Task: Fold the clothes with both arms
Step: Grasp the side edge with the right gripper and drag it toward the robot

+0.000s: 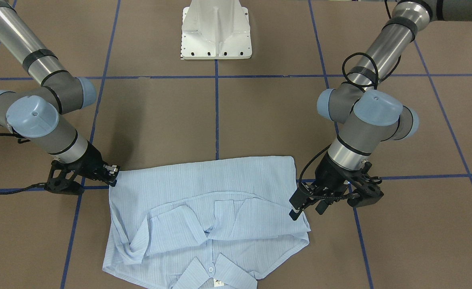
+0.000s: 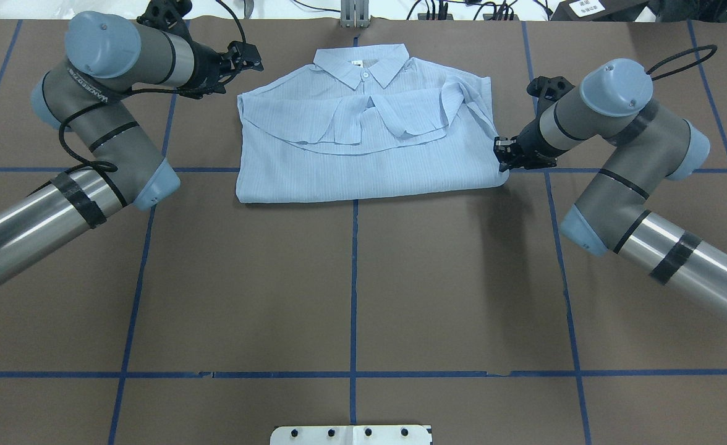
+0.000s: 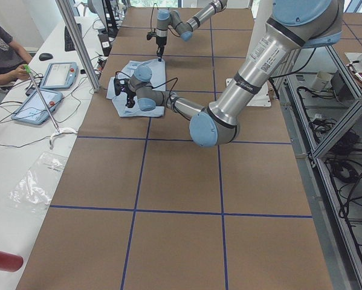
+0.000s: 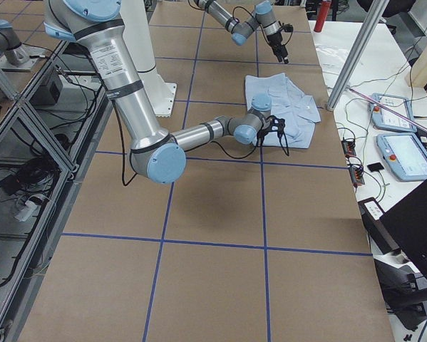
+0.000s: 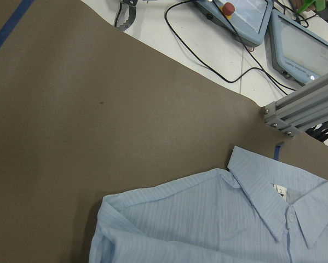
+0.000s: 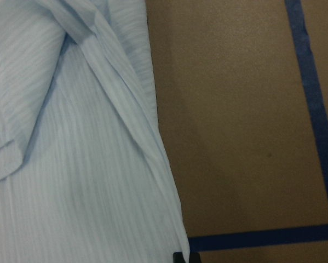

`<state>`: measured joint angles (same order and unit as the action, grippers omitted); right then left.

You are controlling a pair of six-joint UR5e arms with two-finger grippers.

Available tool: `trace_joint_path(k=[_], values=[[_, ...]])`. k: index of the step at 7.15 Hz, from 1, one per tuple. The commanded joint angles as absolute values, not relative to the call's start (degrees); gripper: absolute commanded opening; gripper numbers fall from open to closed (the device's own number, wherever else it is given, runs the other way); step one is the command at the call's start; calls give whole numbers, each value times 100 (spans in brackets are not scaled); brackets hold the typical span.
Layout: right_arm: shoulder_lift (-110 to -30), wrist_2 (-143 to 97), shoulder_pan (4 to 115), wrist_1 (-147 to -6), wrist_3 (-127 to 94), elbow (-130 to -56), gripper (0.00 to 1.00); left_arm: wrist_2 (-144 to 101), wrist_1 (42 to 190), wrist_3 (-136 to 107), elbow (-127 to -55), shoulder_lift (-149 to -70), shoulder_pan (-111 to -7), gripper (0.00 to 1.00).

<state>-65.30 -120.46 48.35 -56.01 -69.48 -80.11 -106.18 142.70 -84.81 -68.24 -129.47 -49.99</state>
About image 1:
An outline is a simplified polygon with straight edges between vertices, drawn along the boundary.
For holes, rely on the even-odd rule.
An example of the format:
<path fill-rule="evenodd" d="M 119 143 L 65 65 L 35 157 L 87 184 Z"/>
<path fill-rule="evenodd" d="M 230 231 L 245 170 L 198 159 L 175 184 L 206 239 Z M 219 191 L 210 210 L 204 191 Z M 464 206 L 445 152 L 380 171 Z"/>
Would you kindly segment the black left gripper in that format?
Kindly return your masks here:
<path fill-rule="evenodd" d="M 314 181 L 311 184 L 303 182 L 302 176 L 304 172 L 321 155 L 323 155 L 323 158 L 315 169 Z M 318 204 L 315 207 L 316 212 L 322 215 L 333 202 L 347 201 L 349 198 L 352 198 L 352 193 L 344 194 L 348 188 L 346 181 L 348 181 L 352 171 L 355 171 L 353 163 L 342 165 L 333 160 L 328 153 L 318 153 L 315 155 L 303 168 L 299 177 L 298 188 L 290 197 L 289 201 L 292 205 L 292 209 L 289 212 L 290 218 L 293 221 L 298 220 L 304 209 L 315 204 Z"/>

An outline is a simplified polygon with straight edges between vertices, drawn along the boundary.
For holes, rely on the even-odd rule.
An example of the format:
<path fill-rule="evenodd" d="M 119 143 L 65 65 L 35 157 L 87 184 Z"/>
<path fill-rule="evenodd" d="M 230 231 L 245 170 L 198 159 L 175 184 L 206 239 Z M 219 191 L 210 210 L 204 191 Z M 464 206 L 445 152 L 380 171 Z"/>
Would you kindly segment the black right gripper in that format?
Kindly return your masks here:
<path fill-rule="evenodd" d="M 75 171 L 80 176 L 95 181 L 106 181 L 110 187 L 117 184 L 115 175 L 119 173 L 120 166 L 106 163 L 102 154 L 90 142 L 87 142 L 87 149 L 77 163 Z"/>

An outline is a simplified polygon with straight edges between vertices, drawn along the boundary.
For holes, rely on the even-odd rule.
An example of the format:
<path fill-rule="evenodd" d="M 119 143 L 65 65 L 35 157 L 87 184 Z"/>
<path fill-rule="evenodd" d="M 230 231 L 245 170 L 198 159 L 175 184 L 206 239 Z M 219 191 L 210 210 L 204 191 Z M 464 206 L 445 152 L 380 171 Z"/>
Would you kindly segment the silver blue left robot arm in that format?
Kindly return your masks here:
<path fill-rule="evenodd" d="M 343 127 L 320 152 L 323 158 L 315 169 L 314 181 L 299 181 L 289 200 L 293 220 L 312 205 L 323 214 L 341 200 L 359 208 L 384 196 L 379 187 L 381 178 L 368 173 L 372 166 L 369 157 L 380 142 L 412 136 L 419 117 L 413 109 L 379 91 L 378 86 L 390 77 L 418 33 L 436 21 L 472 22 L 472 0 L 400 0 L 367 51 L 348 56 L 348 60 L 359 56 L 357 64 L 349 71 L 342 64 L 344 82 L 320 94 L 319 115 Z"/>

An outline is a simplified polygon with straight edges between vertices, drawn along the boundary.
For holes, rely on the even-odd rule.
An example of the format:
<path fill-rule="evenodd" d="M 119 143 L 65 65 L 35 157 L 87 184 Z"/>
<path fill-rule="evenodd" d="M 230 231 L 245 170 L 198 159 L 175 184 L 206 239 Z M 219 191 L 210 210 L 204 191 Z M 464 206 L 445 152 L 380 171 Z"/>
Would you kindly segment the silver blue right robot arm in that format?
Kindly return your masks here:
<path fill-rule="evenodd" d="M 115 186 L 119 166 L 105 162 L 91 141 L 64 117 L 96 101 L 93 83 L 72 76 L 4 0 L 0 0 L 0 42 L 39 84 L 26 92 L 0 90 L 0 126 L 53 158 L 47 190 L 77 188 L 76 176 Z"/>

